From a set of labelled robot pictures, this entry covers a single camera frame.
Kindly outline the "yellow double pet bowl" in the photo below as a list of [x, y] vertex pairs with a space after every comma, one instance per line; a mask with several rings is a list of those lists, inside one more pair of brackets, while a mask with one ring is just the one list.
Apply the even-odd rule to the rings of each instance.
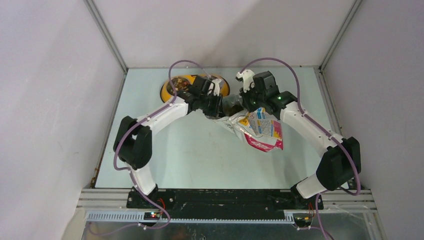
[[[176, 75], [171, 78], [176, 91], [187, 91], [188, 87], [194, 82], [197, 74], [186, 74], [186, 75]], [[220, 75], [212, 74], [210, 76], [211, 80], [221, 79], [219, 83], [220, 93], [225, 97], [231, 93], [229, 83]], [[169, 80], [166, 80], [161, 86], [159, 91], [159, 97], [163, 103], [169, 101], [174, 96], [174, 90], [171, 87]]]

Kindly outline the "pet food bag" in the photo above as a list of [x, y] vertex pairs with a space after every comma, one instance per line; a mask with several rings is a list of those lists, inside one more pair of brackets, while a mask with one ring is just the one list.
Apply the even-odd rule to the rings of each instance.
[[229, 116], [228, 110], [234, 105], [242, 106], [241, 96], [235, 94], [225, 96], [222, 100], [224, 116], [208, 119], [262, 152], [284, 149], [283, 128], [275, 116], [268, 114], [262, 107], [252, 112], [243, 108], [242, 111]]

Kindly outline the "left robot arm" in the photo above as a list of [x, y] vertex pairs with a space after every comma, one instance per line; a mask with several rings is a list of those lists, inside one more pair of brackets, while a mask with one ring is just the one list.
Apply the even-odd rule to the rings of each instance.
[[155, 111], [121, 120], [113, 145], [113, 166], [118, 171], [129, 172], [134, 187], [140, 192], [138, 201], [145, 208], [153, 208], [158, 202], [157, 183], [149, 166], [153, 137], [172, 122], [196, 110], [208, 117], [221, 116], [222, 83], [221, 78], [196, 75], [185, 88], [174, 88], [174, 95]]

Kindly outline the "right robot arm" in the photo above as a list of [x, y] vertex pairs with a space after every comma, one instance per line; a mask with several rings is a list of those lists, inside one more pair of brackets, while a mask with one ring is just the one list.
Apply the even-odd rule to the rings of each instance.
[[311, 197], [324, 191], [334, 191], [361, 172], [360, 144], [354, 137], [344, 138], [325, 129], [302, 108], [291, 92], [281, 92], [274, 75], [269, 72], [255, 74], [247, 69], [236, 74], [243, 83], [240, 89], [242, 104], [252, 112], [258, 109], [273, 115], [289, 125], [316, 150], [321, 160], [311, 176], [292, 188], [291, 204], [304, 209]]

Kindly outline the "brown pet food kibble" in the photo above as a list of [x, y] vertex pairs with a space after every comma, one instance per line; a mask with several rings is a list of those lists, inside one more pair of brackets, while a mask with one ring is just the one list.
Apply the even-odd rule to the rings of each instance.
[[233, 105], [231, 108], [228, 109], [228, 115], [232, 116], [232, 115], [235, 115], [236, 113], [239, 113], [243, 110], [244, 110], [244, 108], [241, 105]]

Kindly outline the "kibble in left bowl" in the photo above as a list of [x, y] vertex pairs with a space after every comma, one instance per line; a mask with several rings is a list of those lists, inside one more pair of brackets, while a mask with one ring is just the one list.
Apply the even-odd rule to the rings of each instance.
[[185, 77], [174, 77], [172, 83], [176, 91], [186, 91], [188, 86], [191, 84], [190, 81]]

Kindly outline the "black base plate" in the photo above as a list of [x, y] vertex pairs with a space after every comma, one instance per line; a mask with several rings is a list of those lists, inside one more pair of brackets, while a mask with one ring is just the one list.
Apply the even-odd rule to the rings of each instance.
[[148, 198], [172, 220], [288, 220], [285, 211], [324, 208], [321, 197], [304, 199], [288, 189], [160, 188]]

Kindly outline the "aluminium frame rail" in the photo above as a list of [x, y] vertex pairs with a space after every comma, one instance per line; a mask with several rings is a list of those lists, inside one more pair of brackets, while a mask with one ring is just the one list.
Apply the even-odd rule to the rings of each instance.
[[162, 188], [145, 200], [135, 189], [84, 189], [77, 207], [89, 221], [143, 223], [283, 223], [324, 214], [367, 215], [377, 212], [372, 193], [352, 196], [342, 190], [308, 199], [287, 189]]

